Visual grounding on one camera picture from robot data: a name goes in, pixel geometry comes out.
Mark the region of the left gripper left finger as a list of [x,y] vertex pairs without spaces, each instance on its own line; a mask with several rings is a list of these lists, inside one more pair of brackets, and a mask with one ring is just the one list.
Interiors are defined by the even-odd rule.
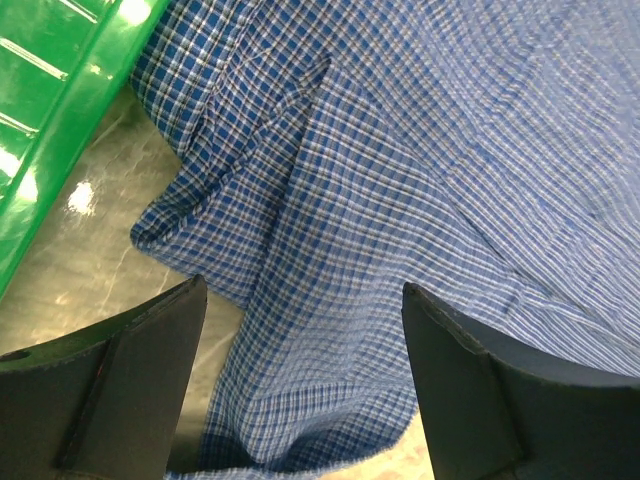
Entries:
[[195,276],[2,355],[2,478],[163,478],[206,307],[206,283]]

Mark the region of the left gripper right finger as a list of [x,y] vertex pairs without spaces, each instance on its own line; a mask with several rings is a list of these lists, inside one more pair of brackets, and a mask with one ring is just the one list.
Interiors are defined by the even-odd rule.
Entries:
[[420,286],[402,321],[438,479],[635,479],[639,382],[511,338]]

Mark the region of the blue plaid long sleeve shirt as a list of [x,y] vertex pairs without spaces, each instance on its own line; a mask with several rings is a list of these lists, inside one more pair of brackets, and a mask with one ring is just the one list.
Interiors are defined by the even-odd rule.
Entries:
[[406,282],[638,374],[637,2],[173,1],[132,85],[182,161],[132,242],[245,313],[187,478],[394,446]]

